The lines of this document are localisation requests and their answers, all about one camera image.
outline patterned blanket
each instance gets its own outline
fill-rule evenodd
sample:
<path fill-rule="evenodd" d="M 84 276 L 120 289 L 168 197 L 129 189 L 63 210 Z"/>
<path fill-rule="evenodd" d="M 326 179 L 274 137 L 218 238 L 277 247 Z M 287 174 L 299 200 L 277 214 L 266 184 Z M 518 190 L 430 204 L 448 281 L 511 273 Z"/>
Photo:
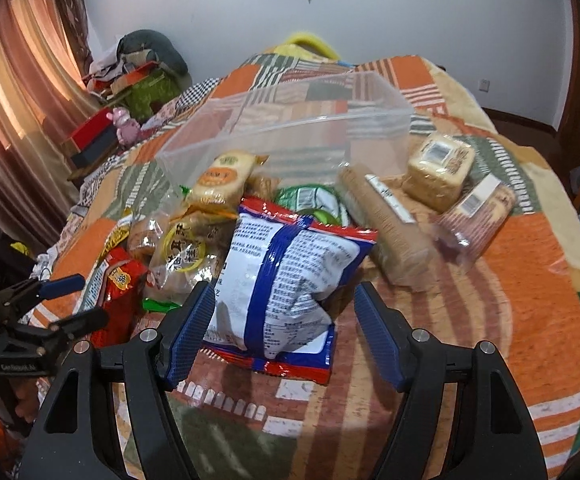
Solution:
<path fill-rule="evenodd" d="M 255 56 L 210 93 L 220 98 L 279 82 L 349 70 L 292 57 Z M 473 173 L 488 172 L 515 189 L 518 202 L 483 257 L 463 273 L 440 258 L 436 286 L 413 294 L 392 288 L 371 262 L 372 280 L 412 326 L 439 339 L 473 346 L 496 343 L 529 406 L 550 478 L 580 448 L 580 222 L 547 163 L 531 148 L 509 142 L 471 95 L 420 57 L 395 57 L 356 70 L 383 75 L 412 103 L 412 147 L 430 130 L 461 136 L 477 151 Z M 146 213 L 158 206 L 168 183 L 154 155 L 197 106 L 166 124 L 128 153 L 101 179 L 87 215 L 65 237 L 53 276 L 88 276 L 102 245 L 126 206 Z M 432 211 L 400 190 L 400 178 L 383 175 L 424 229 Z M 78 296 L 49 301 L 33 323 L 46 325 L 73 313 Z M 385 443 L 400 396 L 378 375 L 350 308 L 351 290 L 338 292 L 331 311 L 337 325 L 334 367 L 327 386 L 250 373 L 201 351 L 187 381 L 170 403 L 201 478 L 366 479 Z M 145 316 L 138 330 L 159 322 Z M 444 459 L 454 391 L 447 388 L 426 475 Z M 122 387 L 117 419 L 129 470 L 140 477 Z"/>

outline pink stuffed toy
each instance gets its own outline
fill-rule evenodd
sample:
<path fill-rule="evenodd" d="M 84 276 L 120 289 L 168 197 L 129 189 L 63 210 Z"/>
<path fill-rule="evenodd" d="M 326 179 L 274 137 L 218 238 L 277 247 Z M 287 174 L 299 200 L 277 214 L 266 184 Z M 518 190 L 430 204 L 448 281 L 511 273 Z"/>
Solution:
<path fill-rule="evenodd" d="M 129 148 L 140 140 L 141 126 L 126 108 L 114 108 L 106 117 L 116 126 L 116 138 L 123 147 Z"/>

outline square bread loaf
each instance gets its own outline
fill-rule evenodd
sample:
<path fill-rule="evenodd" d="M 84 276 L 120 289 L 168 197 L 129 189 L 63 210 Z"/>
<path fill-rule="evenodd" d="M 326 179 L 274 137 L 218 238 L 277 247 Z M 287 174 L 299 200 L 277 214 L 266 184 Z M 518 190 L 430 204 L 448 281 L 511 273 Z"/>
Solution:
<path fill-rule="evenodd" d="M 410 157 L 403 190 L 418 202 L 443 213 L 461 196 L 474 162 L 469 144 L 443 134 L 431 134 Z"/>

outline curtain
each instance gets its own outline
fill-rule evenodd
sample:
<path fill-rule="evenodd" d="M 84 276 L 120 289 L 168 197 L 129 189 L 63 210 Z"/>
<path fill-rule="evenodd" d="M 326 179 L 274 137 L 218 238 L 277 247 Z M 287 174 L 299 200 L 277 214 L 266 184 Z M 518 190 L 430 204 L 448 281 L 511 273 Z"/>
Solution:
<path fill-rule="evenodd" d="M 0 227 L 53 244 L 78 192 L 59 144 L 97 110 L 54 0 L 0 0 Z"/>
<path fill-rule="evenodd" d="M 84 0 L 55 0 L 77 66 L 84 76 L 92 63 L 88 46 L 88 16 Z"/>

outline metal screw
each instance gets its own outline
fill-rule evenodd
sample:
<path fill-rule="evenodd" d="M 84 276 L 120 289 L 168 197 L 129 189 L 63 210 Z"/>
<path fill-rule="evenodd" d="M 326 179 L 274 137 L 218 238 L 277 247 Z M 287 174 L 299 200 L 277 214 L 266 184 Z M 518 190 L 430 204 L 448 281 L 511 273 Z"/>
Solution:
<path fill-rule="evenodd" d="M 77 354 L 83 354 L 84 352 L 88 351 L 88 348 L 90 348 L 90 343 L 88 343 L 87 341 L 79 341 L 77 342 L 77 344 L 74 345 L 74 351 L 77 352 Z"/>
<path fill-rule="evenodd" d="M 157 337 L 157 331 L 153 328 L 146 328 L 143 332 L 139 334 L 141 341 L 150 342 L 155 337 Z"/>
<path fill-rule="evenodd" d="M 412 338 L 415 341 L 419 341 L 420 343 L 425 343 L 428 339 L 430 339 L 430 333 L 427 330 L 423 330 L 422 328 L 416 328 L 412 331 Z"/>
<path fill-rule="evenodd" d="M 494 351 L 497 349 L 497 347 L 494 346 L 494 343 L 491 343 L 490 341 L 481 341 L 479 343 L 479 348 L 484 354 L 494 354 Z"/>

